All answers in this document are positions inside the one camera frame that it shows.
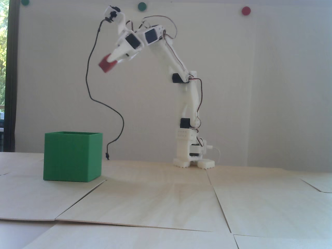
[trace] wooden surface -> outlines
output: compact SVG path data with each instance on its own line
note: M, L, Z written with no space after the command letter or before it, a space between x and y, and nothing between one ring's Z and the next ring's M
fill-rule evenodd
M239 249L332 249L330 239L284 239L234 235Z
M0 219L54 220L104 178L91 182L44 181L40 176L0 178Z
M126 227L57 224L25 249L237 249L228 233Z
M0 152L0 175L42 176L44 164L43 153Z
M332 195L312 191L214 187L238 235L332 238Z
M332 173L319 172L297 172L291 171L294 175L301 178L317 190L325 193L332 193Z
M102 175L117 181L148 183L208 184L205 170L191 166L179 168L171 163L103 161Z
M43 181L42 169L43 154L0 153L0 218L54 220L100 183ZM103 175L107 181L58 217L78 224L48 230L49 225L16 223L16 229L7 231L22 237L22 246L41 234L28 248L236 249L233 236L239 249L330 249L332 244L328 174L103 161ZM21 221L6 222L8 227ZM25 232L27 226L31 233ZM0 248L6 247L1 234L0 241ZM19 244L13 241L6 248Z
M0 249L21 249L55 224L56 221L0 220Z
M216 166L207 170L211 184L225 188L305 190L314 188L284 169Z
M211 185L107 180L57 220L227 231Z

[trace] tree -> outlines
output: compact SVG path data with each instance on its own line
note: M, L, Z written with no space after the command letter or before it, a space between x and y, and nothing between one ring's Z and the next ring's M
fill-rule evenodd
M0 105L5 104L7 30L9 0L0 2Z

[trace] wall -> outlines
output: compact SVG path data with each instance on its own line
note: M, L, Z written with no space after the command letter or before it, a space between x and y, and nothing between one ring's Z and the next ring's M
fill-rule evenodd
M106 5L101 0L34 0L20 9L16 151L43 152L46 132L103 132L104 144L120 132L120 117L92 102L85 86L87 58ZM204 84L200 134L221 149L220 164L246 165L255 15L241 16L242 5L235 4L149 3L145 13L135 6L120 5L136 27L152 14L167 15L177 24L174 47ZM89 72L93 97L125 119L123 135L110 146L111 158L170 162L176 87L148 49L104 74L97 64L116 39L116 26L103 25Z
M257 9L249 166L332 171L331 14Z

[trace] wire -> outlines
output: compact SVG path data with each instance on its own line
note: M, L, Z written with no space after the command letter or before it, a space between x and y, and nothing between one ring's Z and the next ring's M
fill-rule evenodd
M168 20L170 20L172 23L173 23L173 25L174 25L174 27L175 27L175 36L174 37L171 37L170 35L168 35L171 39L175 39L176 38L176 36L177 36L177 34L178 34L178 28L176 27L176 25L175 25L175 23L172 21L172 19L170 19L169 17L167 17L167 16L160 16L160 15L154 15L154 16L146 16L146 17L143 17L142 18L142 24L144 25L144 19L145 18L150 18L150 17L165 17L165 18L167 18Z
M134 31L134 23L132 20L128 20L125 24L127 25L129 22L131 22L131 30Z
M198 105L198 107L197 107L197 118L198 118L198 120L200 121L200 124L199 124L199 126L198 127L193 127L192 129L194 129L194 130L196 130L197 131L197 133L199 132L198 131L198 128L202 125L202 121L201 121L201 119L199 118L199 116L198 116L198 111L199 111L199 109L200 109L200 106L202 105L202 101L203 101L203 82L202 82L202 80L200 79L200 78L190 78L189 80L199 80L200 82L201 82L201 101L200 101L200 103L199 103L199 105ZM200 146L201 147L203 147L203 145L201 144L201 142L200 142L200 139L202 139L202 138L198 138L198 136L196 136L196 139L197 139L197 141L198 141L198 143L200 144Z
M149 27L145 26L144 22L147 22L149 24ZM144 26L146 29L148 29L151 27L151 24L147 20L144 20L144 21L142 21L142 24L138 27L138 29L140 29L142 26Z
M88 72L89 72L89 64L90 64L91 55L92 55L92 53L93 53L93 50L94 50L95 47L96 47L97 39L98 39L98 34L99 34L99 32L100 32L100 27L102 26L102 24L103 24L104 21L106 21L106 19L102 20L102 21L100 22L100 24L99 24L99 28L98 28L98 32L97 32L97 35L96 35L95 44L93 45L93 48L92 48L91 53L90 53L89 58L88 58L88 65L87 65L87 68L86 68L86 75L85 75L85 83L86 83L86 87L87 87L87 89L88 89L89 97L90 97L91 100L93 100L94 102L100 103L100 104L102 104L102 105L104 105L104 106L110 108L111 110L113 110L114 112L116 112L117 114L119 114L119 116L120 116L121 119L122 119L122 129L121 129L121 132L120 132L119 136L117 136L117 138L114 139L113 141L109 142L109 143L107 144L107 146L106 146L106 158L107 158L107 160L109 160L109 159L110 159L110 155L108 154L108 146L109 146L111 143L113 143L113 142L115 142L116 140L119 139L119 137L121 136L121 134L122 134L122 132L123 132L123 130L124 130L124 127L125 127L125 126L124 126L124 125L125 125L125 121L124 121L124 118L123 118L123 116L121 115L121 113L119 113L117 110L115 110L114 108L110 107L109 105L104 104L104 103L101 102L101 101L98 101L98 100L93 99L93 98L91 97L90 88L89 88L89 84L88 84Z
M217 161L217 164L218 164L219 161L220 161L221 152L220 152L219 148L217 148L217 147L215 147L215 146L213 146L212 148L215 148L215 149L218 150L218 152L219 152L219 157L218 157L218 161Z
M169 43L167 42L165 36L168 36L169 38L171 38L171 37L169 36L169 34L166 33L166 30L163 31L163 38L164 38L166 44L168 45L169 49L173 52L174 57L175 57L175 58L178 60L178 62L180 63L182 69L183 69L184 71L186 71L185 66L182 64L182 62L180 61L180 59L177 57L175 51L174 51L174 50L172 49L172 47L169 45Z

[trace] green container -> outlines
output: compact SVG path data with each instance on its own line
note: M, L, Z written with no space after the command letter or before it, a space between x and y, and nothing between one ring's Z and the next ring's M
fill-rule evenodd
M99 177L102 146L102 133L45 133L44 180L89 182Z

